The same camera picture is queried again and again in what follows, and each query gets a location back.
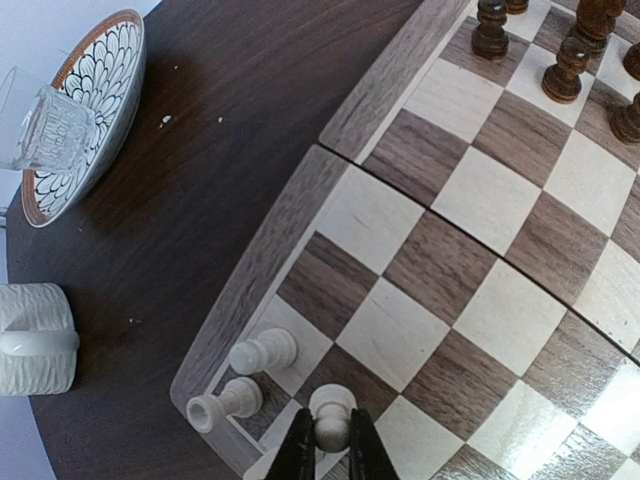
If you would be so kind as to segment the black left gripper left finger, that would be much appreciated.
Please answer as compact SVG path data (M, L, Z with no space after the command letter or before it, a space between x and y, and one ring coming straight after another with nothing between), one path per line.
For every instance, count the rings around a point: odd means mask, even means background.
M316 444L314 421L308 408L301 408L266 474L265 480L314 480Z

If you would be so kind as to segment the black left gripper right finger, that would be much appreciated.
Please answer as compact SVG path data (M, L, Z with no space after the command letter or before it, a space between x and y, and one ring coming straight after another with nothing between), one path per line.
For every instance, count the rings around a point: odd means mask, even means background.
M353 409L349 435L351 480L398 480L399 476L365 409Z

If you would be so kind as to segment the white chess rook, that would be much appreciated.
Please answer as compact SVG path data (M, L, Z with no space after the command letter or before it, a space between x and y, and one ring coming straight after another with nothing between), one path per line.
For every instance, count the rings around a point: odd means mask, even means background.
M249 418L255 415L263 402L260 386L249 377L238 377L227 382L219 395L191 398L186 406L187 420L197 432L210 433L229 416Z

